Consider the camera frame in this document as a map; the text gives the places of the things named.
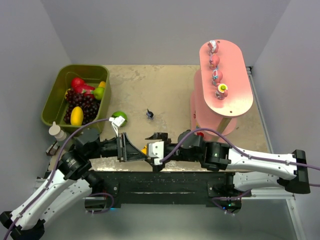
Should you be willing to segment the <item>yellow duck figurine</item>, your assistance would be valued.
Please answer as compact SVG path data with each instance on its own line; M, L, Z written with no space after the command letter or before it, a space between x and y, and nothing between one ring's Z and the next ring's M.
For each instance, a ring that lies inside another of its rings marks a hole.
M146 145L145 145L144 148L141 150L141 152L142 152L143 154L145 154L145 155L147 154L147 146L146 146Z

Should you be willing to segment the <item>purple black-eared figurine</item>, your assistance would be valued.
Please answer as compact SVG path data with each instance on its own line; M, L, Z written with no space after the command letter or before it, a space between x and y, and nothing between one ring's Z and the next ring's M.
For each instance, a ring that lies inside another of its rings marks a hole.
M150 111L149 109L147 109L146 115L147 115L147 118L149 120L153 120L154 119L154 113L152 111Z

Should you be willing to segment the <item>pink figurine with yellow hat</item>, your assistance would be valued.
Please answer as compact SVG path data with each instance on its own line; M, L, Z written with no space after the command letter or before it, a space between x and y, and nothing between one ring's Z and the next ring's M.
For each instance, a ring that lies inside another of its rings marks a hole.
M223 100L228 96L228 86L224 83L219 83L216 86L215 96L218 100Z

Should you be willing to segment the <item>pink figurine with blue glasses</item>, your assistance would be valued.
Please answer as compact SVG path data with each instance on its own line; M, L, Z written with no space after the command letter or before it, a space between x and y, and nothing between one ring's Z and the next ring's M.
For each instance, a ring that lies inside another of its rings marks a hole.
M212 84L217 87L223 79L223 73L218 69L212 71Z

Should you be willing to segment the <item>pink pig figurine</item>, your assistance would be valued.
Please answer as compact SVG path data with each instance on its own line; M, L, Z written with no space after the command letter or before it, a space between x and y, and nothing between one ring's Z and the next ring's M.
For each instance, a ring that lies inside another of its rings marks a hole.
M220 57L217 54L211 54L209 56L209 67L214 70L218 67L220 63Z

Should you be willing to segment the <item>red white figurine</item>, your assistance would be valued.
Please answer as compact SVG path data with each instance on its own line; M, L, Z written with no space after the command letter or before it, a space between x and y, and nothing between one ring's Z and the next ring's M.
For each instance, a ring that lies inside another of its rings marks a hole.
M214 55L218 52L219 50L219 44L215 40L210 40L207 42L207 46L209 48L208 50L208 55Z

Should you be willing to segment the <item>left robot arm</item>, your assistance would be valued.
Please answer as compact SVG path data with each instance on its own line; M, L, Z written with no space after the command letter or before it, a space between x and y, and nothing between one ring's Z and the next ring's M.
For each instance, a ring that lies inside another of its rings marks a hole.
M45 233L45 225L75 200L83 197L106 196L105 180L92 169L91 159L117 157L124 161L144 161L147 156L138 150L122 133L110 140L100 140L94 128L85 129L73 141L69 151L62 154L56 166L42 185L18 208L4 211L1 224L7 229L5 239L39 240Z

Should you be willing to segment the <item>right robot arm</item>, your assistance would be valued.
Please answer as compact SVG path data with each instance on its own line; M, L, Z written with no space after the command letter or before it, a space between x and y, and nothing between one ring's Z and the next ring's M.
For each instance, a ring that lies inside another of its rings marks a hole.
M296 149L288 154L251 151L224 143L206 141L202 129L187 130L180 134L178 143L154 133L142 153L151 159L157 170L169 161L198 162L203 169L218 172L236 170L232 188L245 192L258 188L284 188L293 194L309 194L310 183L306 153Z

